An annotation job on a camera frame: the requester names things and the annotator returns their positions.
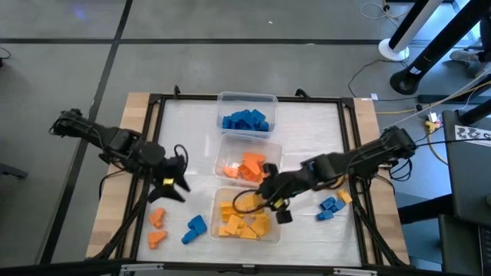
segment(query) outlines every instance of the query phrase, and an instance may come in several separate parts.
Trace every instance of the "clear plastic container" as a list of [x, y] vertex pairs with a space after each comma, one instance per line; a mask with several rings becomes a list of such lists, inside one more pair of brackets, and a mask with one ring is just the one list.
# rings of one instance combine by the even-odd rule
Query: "clear plastic container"
[[219, 179], [230, 181], [236, 185], [257, 188], [258, 182], [230, 178], [225, 175], [225, 167], [238, 167], [242, 164], [243, 153], [258, 153], [266, 158], [266, 163], [275, 164], [278, 171], [282, 168], [283, 148], [278, 143], [269, 142], [266, 139], [225, 133], [222, 135], [214, 166], [215, 176]]
[[[223, 187], [223, 188], [218, 188], [215, 193], [215, 197], [213, 199], [213, 207], [212, 207], [212, 215], [210, 216], [210, 230], [208, 233], [212, 236], [212, 238], [217, 238], [220, 241], [224, 240], [231, 240], [232, 242], [272, 242], [272, 243], [277, 243], [279, 242], [279, 239], [281, 238], [282, 235], [282, 229], [279, 226], [279, 224], [276, 221], [275, 214], [271, 212], [270, 209], [264, 208], [264, 213], [267, 214], [270, 218], [270, 223], [271, 223], [271, 228], [269, 230], [269, 233], [262, 236], [258, 237], [256, 240], [252, 239], [247, 239], [247, 238], [238, 238], [238, 237], [222, 237], [219, 236], [219, 228], [220, 226], [225, 226], [226, 222], [222, 222], [222, 214], [221, 214], [221, 208], [220, 208], [220, 203], [221, 202], [231, 202], [233, 198], [241, 191], [243, 191], [244, 188], [239, 188], [239, 187]], [[252, 215], [245, 215], [243, 220], [250, 226], [254, 222], [254, 218]]]
[[[269, 138], [276, 125], [276, 106], [278, 99], [268, 94], [253, 94], [240, 92], [222, 92], [218, 95], [216, 126], [223, 133], [235, 133], [259, 138]], [[237, 111], [258, 110], [266, 116], [265, 121], [269, 123], [269, 131], [255, 130], [230, 130], [222, 128], [223, 117], [230, 116]]]

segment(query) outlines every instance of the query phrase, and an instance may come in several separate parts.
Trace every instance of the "white base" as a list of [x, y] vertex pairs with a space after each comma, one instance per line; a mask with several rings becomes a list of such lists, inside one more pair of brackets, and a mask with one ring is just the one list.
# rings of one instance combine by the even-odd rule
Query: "white base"
[[383, 41], [381, 41], [378, 44], [378, 51], [381, 53], [384, 58], [388, 59], [389, 61], [403, 61], [407, 58], [409, 58], [409, 48], [406, 47], [404, 50], [400, 52], [394, 52], [390, 47], [389, 47], [389, 41], [390, 38], [385, 38]]

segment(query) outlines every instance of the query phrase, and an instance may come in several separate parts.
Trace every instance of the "wooden board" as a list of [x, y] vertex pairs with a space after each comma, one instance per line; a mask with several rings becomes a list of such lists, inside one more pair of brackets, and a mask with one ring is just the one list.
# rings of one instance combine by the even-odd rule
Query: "wooden board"
[[[128, 128], [139, 132], [142, 131], [149, 96], [150, 94], [147, 93], [128, 94], [127, 103], [120, 123], [121, 128]], [[366, 143], [377, 139], [379, 137], [379, 129], [373, 103], [361, 99], [355, 99], [354, 102], [361, 142]], [[157, 108], [154, 108], [153, 115], [155, 115], [156, 112]], [[150, 122], [148, 137], [153, 136], [154, 128], [155, 116], [153, 116], [153, 120]], [[350, 141], [352, 142], [353, 136], [351, 125], [347, 128]], [[117, 171], [117, 168], [110, 166], [108, 173], [114, 171]], [[388, 177], [386, 172], [380, 171], [379, 174]], [[131, 176], [127, 173], [117, 174], [106, 180], [102, 198], [99, 203], [99, 209], [97, 210], [96, 219], [94, 221], [91, 240], [89, 241], [87, 248], [87, 257], [96, 255], [119, 228], [124, 215], [124, 207], [127, 201], [130, 181]], [[396, 252], [397, 256], [402, 261], [409, 263], [392, 187], [379, 179], [374, 179], [371, 187], [371, 195], [377, 228], [389, 246]], [[133, 228], [130, 229], [127, 236], [123, 257], [129, 257], [132, 235]], [[365, 241], [369, 251], [369, 262], [374, 263], [373, 254], [370, 253], [372, 246], [370, 235], [366, 231]]]

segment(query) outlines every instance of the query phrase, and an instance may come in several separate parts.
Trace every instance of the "white table surface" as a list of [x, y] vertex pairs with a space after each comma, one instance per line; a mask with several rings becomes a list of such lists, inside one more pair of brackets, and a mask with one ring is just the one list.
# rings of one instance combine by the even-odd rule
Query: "white table surface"
[[[321, 153], [343, 152], [338, 108], [331, 103], [278, 103], [278, 119], [270, 140], [283, 145], [281, 171], [299, 169], [299, 163]], [[351, 205], [333, 219], [317, 222], [318, 207], [335, 191], [304, 192], [297, 195], [289, 209], [293, 222], [281, 225], [278, 243], [242, 239], [216, 239], [209, 233], [188, 245], [181, 238], [188, 232], [187, 222], [201, 215], [209, 221], [213, 196], [219, 187], [229, 186], [213, 175], [220, 140], [216, 128], [216, 103], [208, 100], [167, 100], [159, 144], [173, 154], [174, 145], [183, 144], [189, 152], [186, 179], [191, 193], [178, 187], [185, 203], [158, 199], [145, 213], [138, 261], [181, 261], [257, 265], [361, 265], [354, 214]], [[167, 239], [150, 250], [147, 234], [156, 231], [148, 215], [165, 208], [164, 230]]]

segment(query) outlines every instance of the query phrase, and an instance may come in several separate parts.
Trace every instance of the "concrete floor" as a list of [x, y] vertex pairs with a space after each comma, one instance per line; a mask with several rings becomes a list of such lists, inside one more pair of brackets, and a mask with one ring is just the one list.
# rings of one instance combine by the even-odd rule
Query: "concrete floor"
[[[365, 2], [369, 1], [134, 1], [122, 38], [312, 38], [344, 39], [346, 44], [119, 44], [111, 64], [106, 62], [111, 41], [63, 39], [117, 37], [124, 0], [1, 1], [0, 46], [9, 49], [12, 58], [0, 69], [0, 163], [30, 175], [24, 181], [0, 179], [0, 266], [35, 263], [44, 243], [77, 145], [77, 140], [48, 134], [59, 111], [77, 107], [87, 114], [99, 88], [104, 94], [97, 122], [118, 125], [129, 92], [168, 93], [174, 84], [193, 94], [232, 90], [293, 95], [302, 87], [312, 96], [351, 97], [347, 83], [353, 74], [381, 57], [376, 45], [350, 40], [388, 38], [396, 29], [386, 18], [372, 21], [361, 16]], [[411, 7], [392, 6], [394, 14]], [[434, 38], [455, 15], [454, 8], [441, 5], [416, 36], [417, 44]], [[372, 7], [364, 12], [380, 16]], [[1, 44], [3, 38], [34, 39]], [[42, 38], [60, 40], [36, 41]], [[460, 43], [471, 43], [470, 39]], [[415, 44], [410, 50], [415, 58], [423, 47]], [[466, 65], [448, 60], [442, 58], [421, 81], [419, 94], [451, 94], [470, 81]], [[108, 79], [103, 74], [106, 64]], [[359, 97], [376, 93], [382, 99], [399, 98], [388, 78], [401, 68], [391, 63], [368, 67], [351, 85], [353, 91]], [[403, 110], [415, 102], [375, 105], [377, 111]], [[379, 125], [386, 127], [405, 116], [380, 115]], [[401, 126], [415, 139], [423, 136], [417, 119]], [[443, 132], [434, 139], [443, 139]], [[445, 156], [444, 146], [436, 148]], [[97, 185], [107, 171], [98, 153], [92, 146], [85, 153], [53, 261], [84, 259], [97, 211]], [[446, 168], [429, 149], [418, 150], [413, 161], [411, 180], [394, 183], [401, 206], [450, 192]], [[437, 230], [415, 226], [404, 227], [412, 260], [437, 262], [438, 250], [430, 256], [420, 254], [427, 251], [425, 246], [434, 246], [431, 241], [414, 247], [418, 233]]]

